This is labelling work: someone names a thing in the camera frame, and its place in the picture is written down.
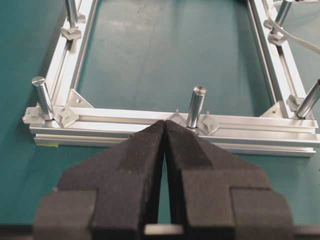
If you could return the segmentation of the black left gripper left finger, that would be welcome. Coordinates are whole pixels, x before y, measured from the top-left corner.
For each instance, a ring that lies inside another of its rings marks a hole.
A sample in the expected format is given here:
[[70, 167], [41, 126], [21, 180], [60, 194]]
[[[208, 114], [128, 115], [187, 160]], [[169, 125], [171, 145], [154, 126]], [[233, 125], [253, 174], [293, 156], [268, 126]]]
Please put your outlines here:
[[39, 202], [36, 240], [139, 240], [156, 223], [165, 123], [67, 170]]

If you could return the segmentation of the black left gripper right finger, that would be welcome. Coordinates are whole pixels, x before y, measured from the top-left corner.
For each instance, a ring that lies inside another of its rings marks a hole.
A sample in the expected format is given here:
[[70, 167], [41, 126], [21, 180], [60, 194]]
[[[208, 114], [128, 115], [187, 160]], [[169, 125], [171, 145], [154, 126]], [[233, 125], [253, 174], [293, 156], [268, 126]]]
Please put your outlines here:
[[171, 222], [190, 240], [291, 240], [287, 200], [248, 161], [165, 122]]

